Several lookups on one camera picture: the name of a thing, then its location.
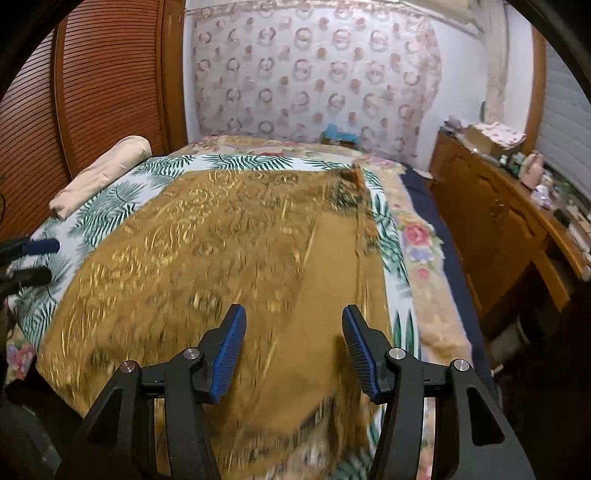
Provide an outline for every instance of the wooden desk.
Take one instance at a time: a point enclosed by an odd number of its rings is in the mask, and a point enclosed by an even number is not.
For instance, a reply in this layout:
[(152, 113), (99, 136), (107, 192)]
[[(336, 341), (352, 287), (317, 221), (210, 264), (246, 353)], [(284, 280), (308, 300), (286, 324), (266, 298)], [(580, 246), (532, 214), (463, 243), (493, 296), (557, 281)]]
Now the wooden desk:
[[(431, 192), (458, 247), (486, 338), (544, 297), (560, 313), (590, 280), (567, 229), (520, 181), (444, 132), (430, 170)], [(537, 287), (539, 279), (547, 292)]]

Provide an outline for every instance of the golden blanket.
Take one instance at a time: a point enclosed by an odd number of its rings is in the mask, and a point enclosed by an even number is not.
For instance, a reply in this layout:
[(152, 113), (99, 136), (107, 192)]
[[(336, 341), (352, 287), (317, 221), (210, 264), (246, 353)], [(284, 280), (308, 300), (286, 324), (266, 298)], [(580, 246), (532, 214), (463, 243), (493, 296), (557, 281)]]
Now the golden blanket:
[[(122, 361), (167, 361), (240, 303), (248, 326), (232, 385), (206, 409), (222, 476), (262, 475), (310, 442), (330, 461), (301, 474), (325, 476), (365, 445), (372, 413), (343, 307), (357, 303), (391, 337), (368, 202), (358, 168), (186, 173), (86, 260), (37, 368), (84, 415)], [(156, 421), (165, 472), (162, 409)]]

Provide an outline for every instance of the dark cable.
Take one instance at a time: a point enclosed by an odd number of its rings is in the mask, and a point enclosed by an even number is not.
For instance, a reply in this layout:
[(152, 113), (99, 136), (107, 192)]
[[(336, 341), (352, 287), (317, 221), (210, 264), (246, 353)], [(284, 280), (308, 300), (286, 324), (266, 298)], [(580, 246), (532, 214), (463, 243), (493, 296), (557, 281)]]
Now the dark cable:
[(2, 203), (2, 210), (0, 210), (0, 225), (4, 221), (4, 213), (6, 213), (6, 197), (0, 193), (0, 202)]

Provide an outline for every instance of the metal screw head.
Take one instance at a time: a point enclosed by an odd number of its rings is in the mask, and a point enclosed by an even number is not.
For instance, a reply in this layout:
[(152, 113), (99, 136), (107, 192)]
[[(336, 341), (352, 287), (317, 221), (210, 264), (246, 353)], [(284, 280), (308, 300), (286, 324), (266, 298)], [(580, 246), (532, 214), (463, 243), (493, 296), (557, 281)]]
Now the metal screw head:
[(128, 374), (129, 372), (132, 372), (134, 370), (135, 366), (136, 363), (133, 360), (126, 360), (121, 364), (119, 370), (121, 370), (123, 373)]
[(196, 349), (194, 346), (192, 346), (191, 348), (187, 348), (183, 352), (183, 357), (185, 357), (187, 360), (194, 360), (199, 355), (201, 355), (201, 352), (198, 349)]
[(402, 360), (406, 356), (406, 352), (401, 348), (391, 348), (388, 351), (388, 355), (396, 360)]
[(465, 372), (470, 368), (470, 364), (461, 358), (453, 361), (453, 366), (456, 367), (460, 372)]

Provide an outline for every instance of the cabinet door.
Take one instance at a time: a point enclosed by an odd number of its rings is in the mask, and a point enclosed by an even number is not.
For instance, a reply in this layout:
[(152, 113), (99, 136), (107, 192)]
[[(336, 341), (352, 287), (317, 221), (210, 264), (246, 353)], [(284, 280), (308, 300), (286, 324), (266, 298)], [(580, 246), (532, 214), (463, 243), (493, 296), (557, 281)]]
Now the cabinet door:
[(516, 197), (504, 198), (495, 223), (496, 244), (489, 251), (490, 261), (471, 275), (483, 314), (517, 281), (545, 236), (539, 221)]
[(450, 229), (460, 252), (460, 259), (463, 260), (468, 248), (464, 241), (468, 227), (465, 217), (470, 210), (467, 201), (470, 188), (466, 187), (473, 183), (474, 172), (469, 160), (457, 148), (448, 148), (443, 154), (447, 157), (445, 165), (441, 169), (439, 182), (431, 191), (439, 214)]
[(491, 176), (481, 171), (480, 159), (465, 148), (457, 145), (447, 155), (440, 181), (432, 191), (469, 274), (488, 258), (495, 219), (502, 208), (502, 192)]

